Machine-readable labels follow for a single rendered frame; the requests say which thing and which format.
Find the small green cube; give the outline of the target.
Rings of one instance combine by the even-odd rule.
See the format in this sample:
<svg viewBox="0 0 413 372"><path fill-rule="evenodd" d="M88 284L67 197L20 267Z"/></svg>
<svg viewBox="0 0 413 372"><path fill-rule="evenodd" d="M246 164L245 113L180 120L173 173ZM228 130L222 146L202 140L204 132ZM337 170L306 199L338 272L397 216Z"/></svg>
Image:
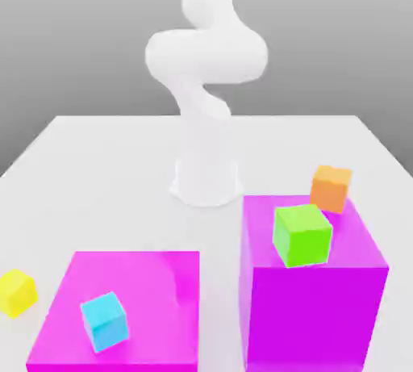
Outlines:
<svg viewBox="0 0 413 372"><path fill-rule="evenodd" d="M326 263L332 233L332 225L314 204L274 211L273 245L287 268Z"/></svg>

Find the small orange cube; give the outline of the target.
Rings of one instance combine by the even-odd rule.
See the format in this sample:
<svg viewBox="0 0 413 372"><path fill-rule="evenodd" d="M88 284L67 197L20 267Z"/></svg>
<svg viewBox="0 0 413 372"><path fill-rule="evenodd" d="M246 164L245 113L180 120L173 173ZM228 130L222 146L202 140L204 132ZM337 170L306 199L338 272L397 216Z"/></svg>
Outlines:
<svg viewBox="0 0 413 372"><path fill-rule="evenodd" d="M312 178L310 203L322 211L341 214L352 175L350 169L319 165Z"/></svg>

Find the small cyan cube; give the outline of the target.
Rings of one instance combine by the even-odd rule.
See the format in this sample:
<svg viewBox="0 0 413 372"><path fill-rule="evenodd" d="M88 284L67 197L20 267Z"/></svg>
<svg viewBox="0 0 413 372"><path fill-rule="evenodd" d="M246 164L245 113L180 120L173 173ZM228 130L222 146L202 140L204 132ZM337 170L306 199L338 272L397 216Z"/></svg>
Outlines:
<svg viewBox="0 0 413 372"><path fill-rule="evenodd" d="M95 353L129 339L127 315L113 291L81 303L80 309Z"/></svg>

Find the small yellow cube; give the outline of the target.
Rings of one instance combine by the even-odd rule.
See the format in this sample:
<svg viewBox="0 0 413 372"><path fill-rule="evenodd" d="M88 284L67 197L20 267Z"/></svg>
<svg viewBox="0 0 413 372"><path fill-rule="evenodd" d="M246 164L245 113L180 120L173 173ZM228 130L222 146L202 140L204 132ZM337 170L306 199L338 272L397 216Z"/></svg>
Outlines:
<svg viewBox="0 0 413 372"><path fill-rule="evenodd" d="M14 319L38 300L33 277L13 269L0 277L0 312Z"/></svg>

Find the large magenta box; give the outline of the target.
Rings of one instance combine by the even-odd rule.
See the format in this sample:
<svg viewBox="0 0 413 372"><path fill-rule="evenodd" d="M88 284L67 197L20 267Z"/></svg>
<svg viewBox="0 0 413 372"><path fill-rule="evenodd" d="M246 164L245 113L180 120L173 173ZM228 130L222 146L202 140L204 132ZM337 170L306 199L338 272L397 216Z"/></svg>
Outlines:
<svg viewBox="0 0 413 372"><path fill-rule="evenodd" d="M27 372L198 372L199 254L77 251L26 362ZM80 304L113 291L129 339L95 353Z"/></svg>

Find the large purple box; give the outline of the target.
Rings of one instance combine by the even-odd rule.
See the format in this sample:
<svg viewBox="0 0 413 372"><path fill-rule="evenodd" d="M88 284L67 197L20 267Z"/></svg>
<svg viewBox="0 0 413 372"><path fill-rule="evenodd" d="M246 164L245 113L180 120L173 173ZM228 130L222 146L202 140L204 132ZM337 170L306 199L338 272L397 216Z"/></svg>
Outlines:
<svg viewBox="0 0 413 372"><path fill-rule="evenodd" d="M357 209L326 213L327 263L287 268L273 246L277 207L306 195L246 195L240 240L239 313L246 372L361 372L389 266Z"/></svg>

